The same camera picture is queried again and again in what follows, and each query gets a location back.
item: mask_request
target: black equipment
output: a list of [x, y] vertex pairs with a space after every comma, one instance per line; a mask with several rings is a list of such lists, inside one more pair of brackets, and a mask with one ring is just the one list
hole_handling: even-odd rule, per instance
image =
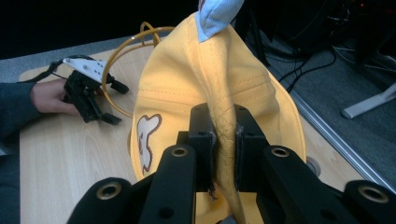
[[[70, 56], [67, 59], [94, 60], [93, 58], [85, 55]], [[54, 62], [49, 66], [47, 71], [24, 82], [37, 82], [45, 77], [48, 77], [49, 75], [55, 75], [54, 72], [62, 63], [64, 63], [64, 60]], [[117, 81], [110, 74], [107, 74], [106, 84], [111, 84], [110, 87], [112, 89], [122, 94], [125, 94], [129, 91], [127, 86]], [[86, 123], [92, 120], [100, 119], [109, 124], [118, 124], [121, 119], [108, 113], [103, 114], [99, 105], [95, 102], [95, 91], [100, 89], [100, 86], [100, 82], [85, 76], [77, 70], [74, 70], [64, 84], [64, 90], [67, 94], [64, 101], [67, 103], [72, 103]]]
[[[265, 223], [390, 223], [396, 195], [369, 181], [351, 181], [344, 192], [322, 182], [289, 148], [270, 146], [249, 111], [237, 117], [235, 185], [257, 192]], [[206, 104], [191, 110], [190, 129], [163, 152], [157, 172], [131, 185], [121, 178], [94, 184], [69, 224], [193, 223], [195, 192], [213, 190], [216, 137]]]

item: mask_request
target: dark sleeve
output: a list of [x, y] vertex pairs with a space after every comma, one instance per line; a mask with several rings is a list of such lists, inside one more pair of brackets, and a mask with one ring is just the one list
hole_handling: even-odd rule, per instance
[[40, 117], [30, 98], [35, 83], [0, 83], [0, 139]]

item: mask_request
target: screw hole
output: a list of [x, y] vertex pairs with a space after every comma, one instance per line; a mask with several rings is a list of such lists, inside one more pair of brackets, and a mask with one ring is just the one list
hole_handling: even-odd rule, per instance
[[187, 155], [187, 150], [184, 148], [174, 148], [172, 150], [172, 155], [175, 157], [183, 157], [185, 155]]
[[379, 189], [370, 186], [360, 186], [358, 188], [359, 193], [366, 199], [376, 203], [387, 203], [389, 197]]
[[121, 184], [118, 182], [110, 182], [104, 184], [96, 191], [96, 197], [100, 200], [109, 200], [116, 197], [121, 192]]
[[288, 157], [289, 156], [289, 152], [283, 148], [273, 148], [272, 153], [278, 157]]

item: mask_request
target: cloth fold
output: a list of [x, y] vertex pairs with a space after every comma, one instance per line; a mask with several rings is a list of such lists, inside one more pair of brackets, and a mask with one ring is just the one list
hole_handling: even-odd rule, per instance
[[208, 103], [218, 138], [217, 200], [198, 193], [197, 223], [217, 223], [232, 215], [237, 223], [262, 220], [254, 196], [235, 188], [233, 104], [246, 107], [271, 145], [289, 147], [305, 160], [300, 117], [288, 93], [228, 25], [199, 41], [191, 14], [151, 53], [134, 106], [130, 154], [138, 180], [154, 173], [163, 151], [187, 131], [191, 109]]

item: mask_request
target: gray carpet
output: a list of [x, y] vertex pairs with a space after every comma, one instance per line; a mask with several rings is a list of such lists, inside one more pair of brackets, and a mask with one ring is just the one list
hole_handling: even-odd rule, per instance
[[[272, 47], [292, 52], [284, 43], [263, 41]], [[341, 111], [386, 90], [396, 82], [396, 72], [361, 66], [353, 62], [350, 51], [314, 54], [302, 67], [283, 79], [285, 89], [304, 71], [328, 64], [331, 66], [303, 74], [290, 92], [302, 115], [366, 179], [396, 192], [396, 100], [345, 119]], [[302, 62], [285, 60], [266, 51], [268, 69], [277, 79], [298, 68]]]

